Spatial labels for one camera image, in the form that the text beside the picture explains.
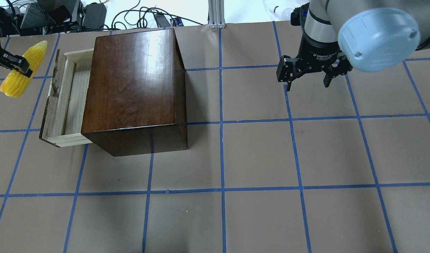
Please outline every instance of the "toy corn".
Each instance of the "toy corn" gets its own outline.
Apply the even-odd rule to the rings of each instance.
[[[21,96],[39,68],[47,46],[48,42],[44,40],[33,45],[23,54],[23,57],[29,63],[29,68],[32,70],[31,77],[26,77],[22,73],[12,70],[1,84],[0,91],[10,97],[17,98]]]

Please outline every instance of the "box top surface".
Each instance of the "box top surface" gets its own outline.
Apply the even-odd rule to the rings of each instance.
[[[173,124],[173,29],[97,37],[82,133]]]

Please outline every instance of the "wooden drawer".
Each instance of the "wooden drawer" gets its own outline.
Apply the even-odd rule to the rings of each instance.
[[[185,77],[173,29],[97,37],[58,52],[40,139],[113,156],[188,148]]]
[[[56,53],[40,139],[57,147],[91,143],[80,129],[89,86],[93,49]]]

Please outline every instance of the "dark brown wooden cabinet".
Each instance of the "dark brown wooden cabinet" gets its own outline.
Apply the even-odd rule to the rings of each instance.
[[[113,156],[188,148],[184,68],[173,29],[96,38],[81,124],[80,138]]]

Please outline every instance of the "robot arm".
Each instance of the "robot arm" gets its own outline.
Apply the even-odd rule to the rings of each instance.
[[[311,0],[291,23],[303,36],[297,57],[282,56],[276,71],[287,91],[306,73],[325,72],[329,87],[352,67],[380,71],[430,48],[430,0]]]
[[[6,69],[16,70],[26,77],[31,77],[32,70],[29,69],[29,63],[22,56],[15,56],[1,48],[0,44],[0,66]]]

